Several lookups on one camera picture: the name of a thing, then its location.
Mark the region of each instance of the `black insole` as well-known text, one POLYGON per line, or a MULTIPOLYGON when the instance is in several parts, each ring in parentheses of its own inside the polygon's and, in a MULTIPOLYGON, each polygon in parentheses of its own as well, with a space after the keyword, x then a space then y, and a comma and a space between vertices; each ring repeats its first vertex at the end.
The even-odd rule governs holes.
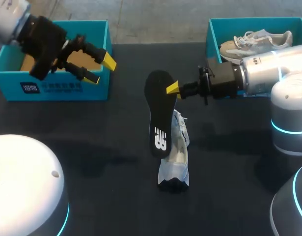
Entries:
POLYGON ((144 95, 150 109, 149 145, 154 157, 166 158, 171 151, 171 119, 177 95, 166 93, 174 83, 166 71, 156 70, 149 74, 144 95))

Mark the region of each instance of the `shoe sole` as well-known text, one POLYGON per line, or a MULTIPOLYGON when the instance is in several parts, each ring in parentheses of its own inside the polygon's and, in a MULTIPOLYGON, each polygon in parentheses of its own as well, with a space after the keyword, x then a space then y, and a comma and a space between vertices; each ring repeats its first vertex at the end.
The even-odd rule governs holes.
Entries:
POLYGON ((177 95, 167 95, 166 88, 173 83, 170 74, 162 70, 151 72, 145 82, 144 96, 150 110, 149 146, 157 158, 166 158, 171 151, 171 119, 177 95))
POLYGON ((158 184, 158 188, 161 191, 180 193, 187 191, 189 186, 184 181, 180 181, 178 178, 172 178, 170 180, 163 180, 160 184, 158 184))
POLYGON ((221 57, 224 58, 226 61, 230 61, 231 63, 234 63, 236 65, 240 65, 241 59, 228 58, 228 57, 224 57, 222 55, 221 55, 221 57))

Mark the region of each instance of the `gray sneaker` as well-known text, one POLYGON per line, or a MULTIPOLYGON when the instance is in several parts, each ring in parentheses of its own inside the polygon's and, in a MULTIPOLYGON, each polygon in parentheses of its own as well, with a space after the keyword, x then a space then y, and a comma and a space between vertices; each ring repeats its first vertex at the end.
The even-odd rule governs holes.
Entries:
POLYGON ((171 121, 172 149, 169 156, 161 160, 158 174, 158 186, 164 191, 182 192, 189 186, 189 136, 184 120, 185 118, 174 110, 171 121))
POLYGON ((257 32, 248 31, 243 37, 234 36, 233 41, 221 44, 220 56, 239 65, 244 57, 288 48, 292 44, 293 35, 290 31, 286 31, 284 34, 272 34, 264 29, 257 32))

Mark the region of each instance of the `shoelace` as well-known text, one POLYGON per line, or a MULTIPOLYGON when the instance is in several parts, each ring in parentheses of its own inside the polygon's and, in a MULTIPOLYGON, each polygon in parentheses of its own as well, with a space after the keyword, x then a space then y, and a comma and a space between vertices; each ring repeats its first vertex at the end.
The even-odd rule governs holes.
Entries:
POLYGON ((238 48, 242 48, 245 45, 258 44, 255 42, 256 40, 253 37, 248 37, 249 34, 253 33, 252 31, 248 31, 245 33, 243 37, 234 36, 234 42, 238 48))

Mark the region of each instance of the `robotic arm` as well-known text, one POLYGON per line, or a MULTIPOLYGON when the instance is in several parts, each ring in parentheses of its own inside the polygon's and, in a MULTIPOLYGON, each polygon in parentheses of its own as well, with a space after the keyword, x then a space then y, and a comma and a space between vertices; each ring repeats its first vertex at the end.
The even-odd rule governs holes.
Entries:
POLYGON ((79 80, 98 83, 99 78, 95 74, 67 62, 70 54, 79 50, 94 58, 96 63, 115 69, 116 62, 106 50, 87 43, 85 36, 67 39, 63 28, 43 16, 31 15, 29 9, 30 4, 26 0, 0 0, 0 43, 16 43, 23 53, 35 59, 31 76, 43 80, 50 70, 54 73, 57 68, 65 68, 79 80))
POLYGON ((242 59, 240 65, 217 63, 199 68, 196 82, 167 87, 167 94, 185 99, 199 94, 215 99, 271 93, 273 142, 290 155, 302 156, 302 45, 242 59))

